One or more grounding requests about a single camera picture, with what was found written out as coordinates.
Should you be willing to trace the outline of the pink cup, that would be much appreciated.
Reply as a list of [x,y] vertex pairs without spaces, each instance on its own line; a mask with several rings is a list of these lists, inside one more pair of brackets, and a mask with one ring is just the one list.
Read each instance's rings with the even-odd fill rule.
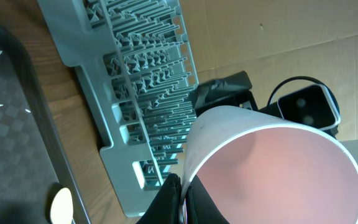
[[235,106],[196,118],[183,186],[199,179],[229,223],[357,223],[358,165],[330,135]]

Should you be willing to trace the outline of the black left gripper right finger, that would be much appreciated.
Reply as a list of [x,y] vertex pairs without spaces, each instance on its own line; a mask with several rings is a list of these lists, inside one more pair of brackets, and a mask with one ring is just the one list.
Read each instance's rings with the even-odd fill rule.
[[185,197],[188,224],[229,224],[196,175]]

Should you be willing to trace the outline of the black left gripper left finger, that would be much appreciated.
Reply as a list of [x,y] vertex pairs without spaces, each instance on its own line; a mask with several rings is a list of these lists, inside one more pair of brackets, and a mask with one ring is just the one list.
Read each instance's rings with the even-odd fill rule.
[[179,224],[181,180],[169,174],[137,224]]

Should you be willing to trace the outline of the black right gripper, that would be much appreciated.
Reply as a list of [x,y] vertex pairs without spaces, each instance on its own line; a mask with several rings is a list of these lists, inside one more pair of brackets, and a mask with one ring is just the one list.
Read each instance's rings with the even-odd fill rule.
[[252,84],[245,71],[225,78],[209,80],[194,90],[194,110],[197,116],[217,106],[235,106],[257,111],[250,91]]

